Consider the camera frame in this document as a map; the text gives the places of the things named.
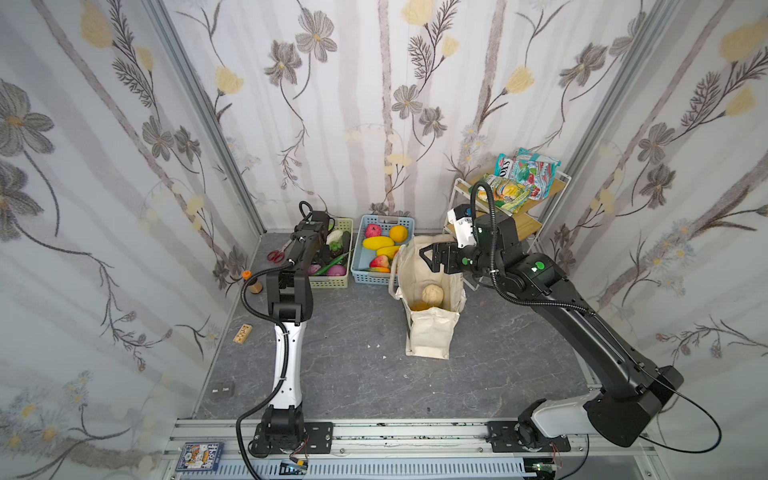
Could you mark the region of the yellow apple toy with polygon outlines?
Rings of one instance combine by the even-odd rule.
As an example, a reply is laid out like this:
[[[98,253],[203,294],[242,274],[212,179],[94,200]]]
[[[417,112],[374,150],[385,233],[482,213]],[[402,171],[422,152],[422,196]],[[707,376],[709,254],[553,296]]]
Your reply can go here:
[[[425,311],[431,308],[431,305],[424,301],[417,301],[410,305],[410,309],[414,312]]]

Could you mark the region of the red peach toy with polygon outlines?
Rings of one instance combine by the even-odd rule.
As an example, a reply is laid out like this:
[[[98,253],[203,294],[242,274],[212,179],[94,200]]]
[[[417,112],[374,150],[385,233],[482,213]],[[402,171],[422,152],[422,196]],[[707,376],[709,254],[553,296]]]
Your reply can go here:
[[[391,260],[387,255],[379,255],[369,264],[369,270],[378,273],[388,273],[391,271]]]

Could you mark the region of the cream canvas tote bag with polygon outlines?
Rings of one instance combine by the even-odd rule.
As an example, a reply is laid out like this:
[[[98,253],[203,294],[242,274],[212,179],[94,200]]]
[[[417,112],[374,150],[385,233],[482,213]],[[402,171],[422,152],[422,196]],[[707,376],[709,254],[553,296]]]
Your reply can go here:
[[[395,255],[388,281],[388,292],[404,307],[408,356],[447,360],[454,329],[464,310],[466,293],[462,274],[432,273],[419,257],[421,247],[439,242],[452,242],[449,234],[420,235],[409,240]],[[440,285],[445,293],[439,307],[414,312],[410,305],[421,301],[421,291],[428,284]]]

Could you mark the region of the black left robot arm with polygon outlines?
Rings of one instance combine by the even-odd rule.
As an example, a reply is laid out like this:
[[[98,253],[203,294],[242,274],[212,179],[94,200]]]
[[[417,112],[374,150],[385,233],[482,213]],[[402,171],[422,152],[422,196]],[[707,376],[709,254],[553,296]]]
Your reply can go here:
[[[236,420],[241,454],[265,458],[273,452],[293,452],[308,441],[302,410],[300,385],[301,355],[306,323],[313,312],[309,267],[326,245],[328,229],[307,227],[291,235],[290,251],[274,267],[243,272],[240,301],[252,316],[274,326],[276,338],[273,387],[267,398]],[[263,278],[267,311],[257,311],[247,298],[249,288]]]

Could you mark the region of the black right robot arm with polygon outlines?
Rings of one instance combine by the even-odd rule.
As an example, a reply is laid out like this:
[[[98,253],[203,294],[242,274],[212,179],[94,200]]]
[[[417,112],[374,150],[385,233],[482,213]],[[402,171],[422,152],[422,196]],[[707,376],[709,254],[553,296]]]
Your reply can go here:
[[[552,325],[600,380],[593,394],[540,399],[520,414],[512,438],[525,449],[571,434],[598,434],[629,447],[683,383],[674,367],[657,366],[606,324],[545,254],[526,254],[519,245],[459,248],[455,242],[433,243],[418,253],[434,273],[489,277],[502,298],[530,307]]]

